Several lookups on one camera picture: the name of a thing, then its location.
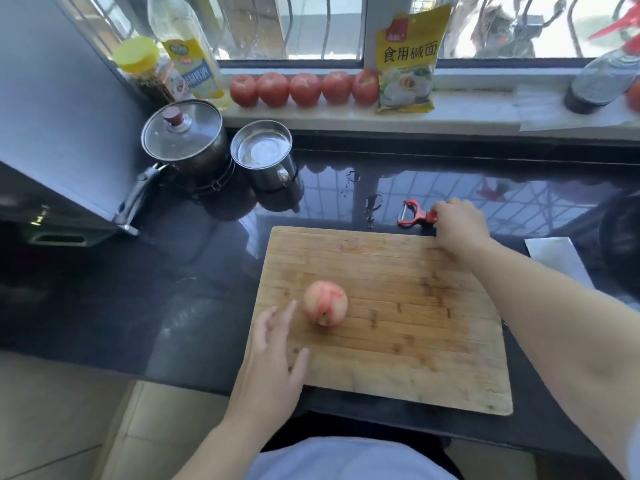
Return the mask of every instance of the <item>yellow package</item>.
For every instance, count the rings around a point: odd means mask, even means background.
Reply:
[[[378,112],[429,112],[435,108],[433,71],[450,14],[450,5],[415,15],[399,13],[388,29],[378,31]]]

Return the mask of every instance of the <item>reflective countertop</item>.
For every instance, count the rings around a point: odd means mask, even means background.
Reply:
[[[139,237],[119,233],[91,248],[48,248],[21,244],[4,226],[0,348],[229,394],[272,227],[433,235],[432,228],[396,226],[407,198],[423,209],[468,198],[484,211],[493,236],[521,253],[525,237],[569,236],[594,286],[637,307],[640,206],[632,195],[640,190],[640,167],[466,157],[456,142],[447,143],[450,152],[439,144],[440,155],[407,155],[370,152],[356,140],[299,141],[298,176],[286,191],[256,193],[237,171],[222,191],[196,200],[168,175],[136,217]],[[504,338],[512,416],[311,387],[299,409],[600,456],[549,395],[508,327]]]

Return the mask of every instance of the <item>vegetable peeler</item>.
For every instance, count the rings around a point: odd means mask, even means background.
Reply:
[[[413,211],[413,218],[410,221],[403,220],[406,209],[411,209]],[[420,208],[416,199],[412,198],[403,201],[402,210],[400,211],[400,214],[398,214],[397,224],[399,226],[411,227],[417,223],[436,224],[436,222],[438,222],[438,215],[432,210],[425,212]]]

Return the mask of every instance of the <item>cooking oil bottle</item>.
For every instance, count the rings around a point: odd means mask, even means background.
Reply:
[[[229,91],[193,8],[185,0],[148,0],[148,15],[151,30],[192,94],[228,108]]]

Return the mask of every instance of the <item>wooden cutting board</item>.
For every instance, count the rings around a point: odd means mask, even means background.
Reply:
[[[333,328],[291,325],[288,359],[302,347],[306,384],[450,408],[513,412],[500,316],[471,272],[435,238],[274,227],[253,318],[301,302],[316,280],[347,293]]]

